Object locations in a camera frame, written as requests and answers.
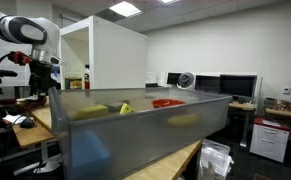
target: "black monitor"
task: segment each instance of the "black monitor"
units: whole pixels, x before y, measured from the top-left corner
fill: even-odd
[[[167,84],[176,85],[180,75],[181,73],[168,73]]]
[[[207,92],[220,91],[220,77],[216,76],[196,76],[195,90]]]
[[[253,98],[257,76],[253,75],[221,75],[220,87],[222,94],[235,98]]]

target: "wall outlet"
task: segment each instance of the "wall outlet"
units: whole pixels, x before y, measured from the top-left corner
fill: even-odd
[[[289,95],[291,93],[291,87],[285,86],[283,89],[283,94]]]

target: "gray plastic bin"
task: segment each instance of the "gray plastic bin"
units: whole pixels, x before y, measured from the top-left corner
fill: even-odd
[[[155,99],[186,104],[153,109]],[[67,179],[121,179],[225,126],[231,97],[174,88],[49,90]],[[124,101],[136,112],[73,121],[80,109]]]

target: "ceiling light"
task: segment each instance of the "ceiling light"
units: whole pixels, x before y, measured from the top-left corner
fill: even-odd
[[[115,11],[116,13],[123,15],[125,17],[130,17],[130,16],[134,16],[134,15],[142,13],[142,11],[137,9],[135,6],[133,6],[132,4],[127,3],[125,1],[123,1],[119,4],[116,4],[112,7],[110,7],[109,9],[111,9],[112,11]]]
[[[159,0],[159,1],[161,1],[164,4],[171,4],[171,3],[174,3],[174,2],[176,2],[178,0]]]

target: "bottle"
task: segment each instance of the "bottle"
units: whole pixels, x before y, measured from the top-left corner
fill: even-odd
[[[85,87],[85,89],[90,89],[90,83],[89,83],[89,64],[86,64],[85,65],[84,87]]]

